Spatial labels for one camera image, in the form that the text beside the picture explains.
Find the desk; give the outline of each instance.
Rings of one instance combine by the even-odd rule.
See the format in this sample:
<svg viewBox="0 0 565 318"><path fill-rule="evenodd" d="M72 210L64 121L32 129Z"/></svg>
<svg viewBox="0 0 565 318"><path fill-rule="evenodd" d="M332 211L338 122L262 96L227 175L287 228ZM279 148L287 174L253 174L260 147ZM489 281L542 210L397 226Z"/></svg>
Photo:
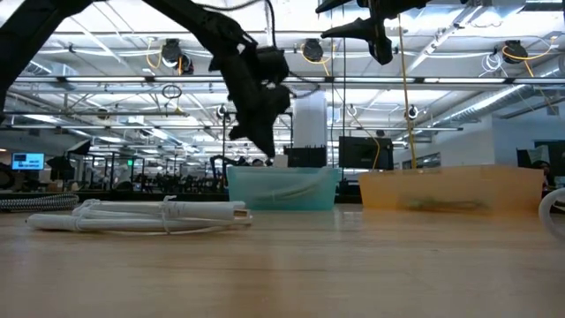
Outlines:
<svg viewBox="0 0 565 318"><path fill-rule="evenodd" d="M562 317L565 249L537 216L255 214L184 236L30 231L0 215L0 316Z"/></svg>

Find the blue screen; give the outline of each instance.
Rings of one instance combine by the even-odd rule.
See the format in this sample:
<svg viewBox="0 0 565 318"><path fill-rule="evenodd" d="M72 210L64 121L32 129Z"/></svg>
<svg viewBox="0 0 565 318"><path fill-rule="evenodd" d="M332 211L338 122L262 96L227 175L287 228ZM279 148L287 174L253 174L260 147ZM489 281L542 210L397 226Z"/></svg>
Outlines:
<svg viewBox="0 0 565 318"><path fill-rule="evenodd" d="M43 170L44 154L17 153L11 154L12 170Z"/></svg>

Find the ceiling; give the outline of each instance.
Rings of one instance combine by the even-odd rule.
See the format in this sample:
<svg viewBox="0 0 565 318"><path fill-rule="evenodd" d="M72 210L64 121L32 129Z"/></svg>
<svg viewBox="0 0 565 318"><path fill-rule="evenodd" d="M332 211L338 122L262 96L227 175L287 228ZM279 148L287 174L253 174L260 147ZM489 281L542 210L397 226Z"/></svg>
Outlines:
<svg viewBox="0 0 565 318"><path fill-rule="evenodd" d="M202 3L216 6L234 6L243 0L208 0ZM4 0L0 2L0 24L8 19L11 13L21 3L19 0ZM461 28L448 36L441 36L442 31L452 27L454 19L463 11L464 6L457 5L458 1L442 1L444 5L429 5L423 10L406 12L402 16L403 46L406 52L405 62L409 66L410 77L525 77L527 73L523 64L497 63L497 57L490 57L495 48L500 49L506 40L520 40L531 56L536 56L551 49L543 57L531 61L536 66L556 57L561 53L565 44L563 32L562 11L520 11L493 14L492 10L466 21ZM397 77L401 76L401 55L395 55L390 64L379 65L367 51L366 42L360 40L323 40L321 46L327 57L326 72L321 64L310 64L300 54L300 46L307 38L319 38L321 32L332 26L340 26L356 19L367 18L368 11L356 6L348 6L347 10L336 9L331 15L314 13L317 0L273 0L275 7L275 35L279 48L286 50L286 59L290 69L303 76L336 77ZM268 45L267 14L263 2L253 4L243 10L227 13L236 20L261 45ZM387 21L387 36L393 42L393 47L399 46L398 21ZM555 35L553 41L549 34ZM159 13L140 0L111 0L90 5L82 13L66 19L50 39L45 43L34 61L40 65L67 65L79 76L176 76L173 70L163 63L154 68L148 64L158 63L158 53L165 39L178 38L181 47L187 53L195 68L195 75L208 75L209 54L179 24ZM433 41L441 38L441 42L428 51L424 58L418 53ZM151 112L153 115L133 118L111 117L100 120L95 116L58 117L69 123L83 125L122 125L128 120L143 125L220 125L221 120L216 116L217 108L225 105L228 110L235 110L227 101L227 92L222 85L217 90L208 84L183 84L183 95L169 104L161 96L163 84L121 85L121 84L79 84L79 88L98 89L98 93L77 94L67 92L45 84L17 83L12 89L14 94L33 97L36 101L44 102L43 110L62 109L65 104L72 106L73 111L97 111L106 109L121 112ZM114 94L101 94L102 88L116 90ZM342 87L332 91L326 87L328 107L340 108L340 96L346 96L346 103L352 104L357 110L357 117L363 125L382 125L398 127L404 125L404 92L401 85L383 89L383 87L351 85L345 91ZM462 87L462 86L427 86L411 87L408 92L409 104L417 105L420 116L438 117L457 104L492 88ZM9 110L33 110L21 108L14 103ZM184 116L171 116L175 109L181 109ZM342 123L339 117L336 122ZM354 125L353 118L346 114L346 125ZM40 121L38 124L49 124ZM288 118L281 117L277 125L288 125ZM199 148L201 154L216 154L221 143L222 130L212 132L202 131L165 131L167 136ZM354 131L361 135L364 132ZM131 145L169 145L170 140L162 140L158 136L139 136L134 130L121 130L112 133L120 135L122 143ZM275 138L290 140L290 132L277 130ZM244 147L242 143L230 144L229 155L247 155L251 158L262 157L254 148ZM201 155L195 162L204 162Z"/></svg>

